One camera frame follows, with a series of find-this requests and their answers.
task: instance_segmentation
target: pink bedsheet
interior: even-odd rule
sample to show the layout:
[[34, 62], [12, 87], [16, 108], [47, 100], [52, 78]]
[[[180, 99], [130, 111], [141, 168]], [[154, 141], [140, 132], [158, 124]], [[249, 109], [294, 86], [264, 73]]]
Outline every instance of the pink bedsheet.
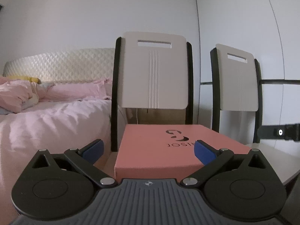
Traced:
[[[82, 148], [95, 139], [109, 140], [110, 107], [109, 100], [43, 102], [22, 113], [0, 116], [1, 225], [17, 216], [11, 189], [37, 150], [46, 148], [53, 154], [63, 153], [68, 148]], [[106, 158], [108, 151], [110, 147], [105, 147]]]

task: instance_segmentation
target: yellow pillow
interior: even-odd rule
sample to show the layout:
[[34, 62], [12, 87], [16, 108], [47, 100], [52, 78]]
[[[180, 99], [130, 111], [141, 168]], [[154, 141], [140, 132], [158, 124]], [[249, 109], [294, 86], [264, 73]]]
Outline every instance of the yellow pillow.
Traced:
[[7, 78], [9, 78], [10, 80], [29, 80], [30, 82], [35, 82], [35, 83], [40, 82], [40, 80], [38, 78], [29, 77], [29, 76], [12, 75], [12, 76], [7, 76]]

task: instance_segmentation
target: cable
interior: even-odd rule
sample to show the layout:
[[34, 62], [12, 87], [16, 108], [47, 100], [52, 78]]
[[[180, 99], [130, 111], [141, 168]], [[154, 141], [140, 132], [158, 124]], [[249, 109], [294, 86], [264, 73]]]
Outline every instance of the cable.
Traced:
[[136, 124], [139, 124], [139, 120], [137, 118], [137, 109], [136, 109]]

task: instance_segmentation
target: white table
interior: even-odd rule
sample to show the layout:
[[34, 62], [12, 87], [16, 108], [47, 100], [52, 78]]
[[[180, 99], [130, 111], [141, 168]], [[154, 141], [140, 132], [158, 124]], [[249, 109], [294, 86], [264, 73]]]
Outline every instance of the white table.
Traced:
[[300, 158], [291, 156], [265, 144], [248, 144], [247, 146], [260, 149], [283, 185], [286, 185], [300, 173]]

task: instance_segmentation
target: pink pillow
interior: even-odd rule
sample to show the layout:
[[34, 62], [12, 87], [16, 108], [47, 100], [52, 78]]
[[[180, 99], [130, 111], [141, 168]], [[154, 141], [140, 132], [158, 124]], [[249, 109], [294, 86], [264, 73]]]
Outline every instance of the pink pillow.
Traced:
[[22, 103], [32, 97], [29, 81], [17, 80], [0, 85], [0, 107], [14, 113], [20, 113]]
[[83, 84], [58, 84], [50, 87], [41, 101], [70, 101], [84, 98], [108, 99], [105, 81]]

